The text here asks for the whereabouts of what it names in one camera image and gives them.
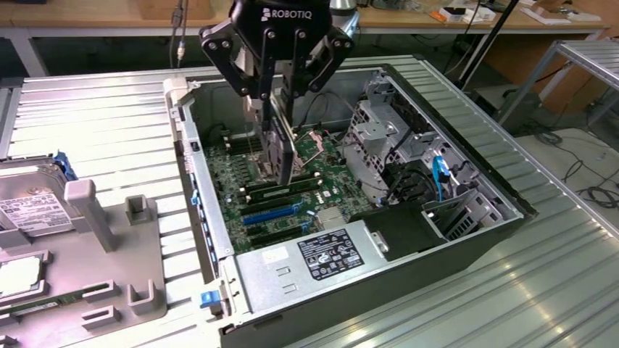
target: green circuit board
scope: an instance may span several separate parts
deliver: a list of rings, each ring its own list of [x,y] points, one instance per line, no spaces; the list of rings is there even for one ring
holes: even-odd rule
[[[273,239],[266,243],[260,243],[260,245],[256,245],[256,237],[262,238],[272,233],[274,233],[272,236],[277,236],[277,232],[293,228],[298,230],[298,227],[302,230],[301,234],[322,231],[324,228],[318,222],[317,213],[324,209],[337,207],[344,221],[348,221],[349,217],[356,213],[372,209],[372,203],[357,187],[348,167],[345,164],[338,163],[334,141],[328,136],[320,137],[324,151],[312,161],[306,162],[318,152],[314,135],[312,138],[306,134],[300,134],[298,140],[294,142],[298,156],[297,165],[294,165],[294,176],[308,176],[318,172],[318,179],[309,180],[318,187],[285,197],[296,205],[296,214],[250,225],[244,224],[244,218],[260,214],[260,212],[242,214],[242,209],[249,206],[249,203],[245,194],[241,193],[241,188],[273,182],[273,178],[269,177],[268,164],[261,162],[261,152],[254,151],[260,150],[260,148],[254,146],[253,151],[249,153],[236,155],[230,155],[229,151],[221,147],[212,146],[206,149],[206,162],[216,187],[222,218],[232,245],[238,254],[296,238],[298,234]],[[280,190],[285,191],[286,188],[280,186]],[[276,187],[272,188],[272,192],[278,193]]]

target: workbench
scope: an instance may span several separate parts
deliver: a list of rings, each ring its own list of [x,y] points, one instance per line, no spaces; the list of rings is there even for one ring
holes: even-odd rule
[[[427,62],[376,57],[348,59],[344,66],[376,63],[397,69],[539,215],[465,271],[292,347],[613,347],[617,229]],[[9,155],[60,148],[80,178],[117,183],[97,193],[101,205],[145,194],[158,207],[168,313],[76,347],[216,347],[216,333],[189,300],[202,276],[161,84],[166,78],[204,75],[217,72],[194,68],[28,78],[21,88],[0,90],[0,111],[9,111]]]
[[[210,6],[212,18],[188,21],[188,35],[197,35],[202,26],[216,25],[225,20],[230,0],[212,0]],[[607,28],[604,22],[544,25],[519,9],[520,5],[504,24],[503,34],[585,34],[587,40],[595,40]],[[361,35],[461,34],[467,27],[464,22],[441,23],[425,13],[388,11],[373,7],[358,10]],[[500,14],[493,21],[472,25],[468,33],[483,34],[477,49],[487,40],[499,17]],[[144,20],[140,17],[137,1],[109,0],[104,5],[97,0],[50,0],[45,5],[0,3],[0,37],[10,40],[30,77],[48,75],[32,38],[169,35],[169,20]]]

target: metal roller table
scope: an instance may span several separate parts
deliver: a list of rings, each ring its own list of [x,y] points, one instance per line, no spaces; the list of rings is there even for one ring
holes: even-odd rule
[[[609,347],[619,330],[617,230],[551,177],[432,66],[388,63],[539,212],[463,272],[292,347]],[[105,207],[145,194],[158,207],[166,315],[76,347],[217,347],[190,297],[202,276],[174,163],[162,81],[212,68],[25,79],[0,90],[0,150],[18,157],[61,148]]]

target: hard drive label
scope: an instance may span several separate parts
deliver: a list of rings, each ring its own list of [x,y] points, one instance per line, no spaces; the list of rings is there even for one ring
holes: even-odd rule
[[[24,232],[70,223],[66,212],[53,194],[38,194],[0,201],[0,211]]]
[[[297,245],[316,281],[364,264],[345,229],[305,239]]]

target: blue pcie slot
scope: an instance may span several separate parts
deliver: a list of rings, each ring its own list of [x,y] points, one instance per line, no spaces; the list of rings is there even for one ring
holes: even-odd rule
[[[284,216],[294,215],[298,212],[300,203],[292,204],[289,207],[278,208],[268,212],[261,212],[257,215],[246,216],[242,218],[242,225],[253,225],[265,221],[281,218]]]

